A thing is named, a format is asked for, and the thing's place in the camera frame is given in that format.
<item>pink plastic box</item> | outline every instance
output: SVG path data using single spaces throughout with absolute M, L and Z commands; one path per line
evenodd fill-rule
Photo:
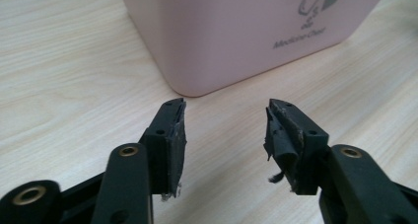
M 380 0 L 124 0 L 178 93 L 197 97 L 348 38 Z

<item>tabletop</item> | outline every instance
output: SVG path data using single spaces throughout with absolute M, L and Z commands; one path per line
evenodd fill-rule
M 185 98 L 181 195 L 155 223 L 322 223 L 262 146 L 268 100 L 298 106 L 329 145 L 368 151 L 418 189 L 418 1 L 382 0 L 348 39 L 200 98 Z M 105 170 L 160 105 L 164 80 L 122 0 L 0 0 L 0 195 L 29 181 L 65 190 Z

